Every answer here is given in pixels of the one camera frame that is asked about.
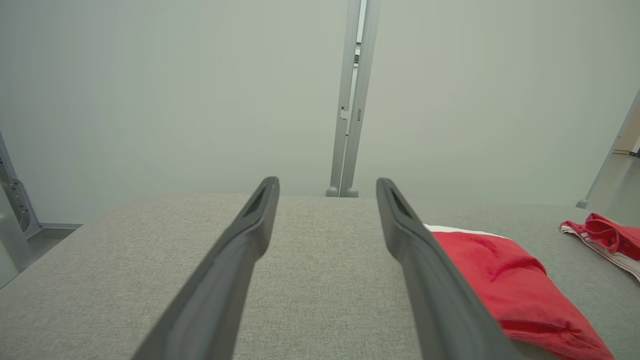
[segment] white stripe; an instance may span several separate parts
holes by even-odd
[[[591,239],[588,236],[589,235],[588,233],[578,234],[578,232],[574,228],[568,227],[566,225],[562,225],[560,227],[560,231],[562,233],[572,233],[572,234],[578,236],[580,238],[580,240],[582,240],[582,242],[585,245],[587,245],[589,248],[591,248],[591,250],[597,252],[603,258],[609,260],[612,264],[616,265],[617,267],[621,268],[622,270],[628,271],[638,281],[640,281],[640,261],[633,260],[632,258],[629,258],[628,256],[626,256],[626,255],[624,255],[624,254],[622,254],[620,252],[617,252],[615,254],[610,254],[608,251],[606,251],[599,244],[594,243],[593,241],[591,241]]]
[[[496,235],[496,234],[492,234],[492,233],[486,233],[484,231],[475,231],[475,230],[466,230],[466,229],[458,229],[457,227],[448,227],[448,226],[440,226],[440,225],[427,225],[427,224],[423,224],[424,227],[427,228],[427,230],[431,231],[432,233],[465,233],[465,234],[478,234],[478,235],[489,235],[489,236],[496,236],[498,238],[505,238],[508,239],[504,236],[500,236],[500,235]]]

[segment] gray upholstered table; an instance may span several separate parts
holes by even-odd
[[[128,359],[247,198],[143,200],[83,226],[0,290],[0,359]],[[637,359],[640,286],[558,231],[586,211],[410,203],[428,224],[518,242],[617,359]],[[402,272],[385,248],[375,200],[282,197],[234,358],[419,357]]]

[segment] red and white cloth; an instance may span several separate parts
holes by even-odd
[[[565,221],[560,231],[574,234],[592,250],[640,281],[640,229],[591,213],[582,224]]]
[[[562,359],[613,360],[589,320],[518,244],[482,231],[425,226],[507,336]]]

